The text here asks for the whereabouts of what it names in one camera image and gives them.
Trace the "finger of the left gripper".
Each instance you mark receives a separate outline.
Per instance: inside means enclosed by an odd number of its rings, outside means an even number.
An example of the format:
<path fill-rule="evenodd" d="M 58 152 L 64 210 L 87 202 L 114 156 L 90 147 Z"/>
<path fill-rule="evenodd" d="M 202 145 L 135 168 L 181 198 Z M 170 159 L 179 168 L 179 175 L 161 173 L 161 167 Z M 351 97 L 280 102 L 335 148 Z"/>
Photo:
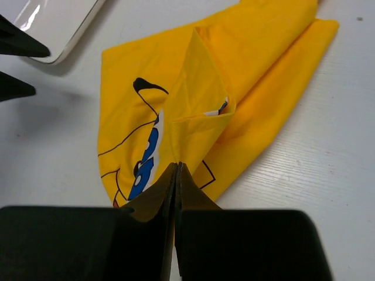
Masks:
<path fill-rule="evenodd" d="M 17 98 L 31 97 L 36 94 L 35 88 L 1 72 L 0 76 L 0 101 L 8 101 Z"/>
<path fill-rule="evenodd" d="M 49 57 L 50 50 L 1 15 L 1 54 Z"/>

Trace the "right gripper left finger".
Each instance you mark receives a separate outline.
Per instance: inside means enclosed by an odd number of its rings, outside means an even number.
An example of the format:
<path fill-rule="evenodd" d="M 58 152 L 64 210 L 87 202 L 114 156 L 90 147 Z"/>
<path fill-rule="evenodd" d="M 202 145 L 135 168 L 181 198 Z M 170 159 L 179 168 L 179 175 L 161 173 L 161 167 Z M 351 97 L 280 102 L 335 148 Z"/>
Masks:
<path fill-rule="evenodd" d="M 169 280 L 177 167 L 120 208 L 2 208 L 1 279 Z"/>

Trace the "white rectangular plate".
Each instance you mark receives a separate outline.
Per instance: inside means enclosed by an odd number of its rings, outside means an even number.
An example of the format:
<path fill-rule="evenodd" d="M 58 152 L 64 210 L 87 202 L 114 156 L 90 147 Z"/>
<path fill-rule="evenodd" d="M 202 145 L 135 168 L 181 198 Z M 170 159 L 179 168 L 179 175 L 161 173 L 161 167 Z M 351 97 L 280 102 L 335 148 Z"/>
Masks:
<path fill-rule="evenodd" d="M 15 8 L 16 16 L 9 21 L 50 50 L 49 57 L 29 58 L 43 64 L 57 64 L 71 52 L 104 3 L 1 1 L 1 8 Z"/>

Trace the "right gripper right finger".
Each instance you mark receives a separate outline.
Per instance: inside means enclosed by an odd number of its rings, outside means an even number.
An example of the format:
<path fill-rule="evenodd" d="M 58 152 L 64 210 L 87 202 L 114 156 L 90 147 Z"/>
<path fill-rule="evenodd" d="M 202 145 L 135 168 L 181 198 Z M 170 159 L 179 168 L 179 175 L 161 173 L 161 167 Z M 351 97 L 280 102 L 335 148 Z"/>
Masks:
<path fill-rule="evenodd" d="M 224 210 L 178 164 L 175 247 L 183 280 L 332 280 L 313 221 L 299 210 Z"/>

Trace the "yellow pikachu cloth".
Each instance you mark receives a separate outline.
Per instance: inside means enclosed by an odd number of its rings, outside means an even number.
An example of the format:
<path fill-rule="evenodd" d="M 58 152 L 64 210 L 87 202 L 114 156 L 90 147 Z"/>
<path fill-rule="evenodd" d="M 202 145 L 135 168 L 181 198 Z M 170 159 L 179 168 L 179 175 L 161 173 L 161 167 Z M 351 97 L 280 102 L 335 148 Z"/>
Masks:
<path fill-rule="evenodd" d="M 335 38 L 318 1 L 240 1 L 102 54 L 98 165 L 125 205 L 171 163 L 216 200 L 273 142 Z"/>

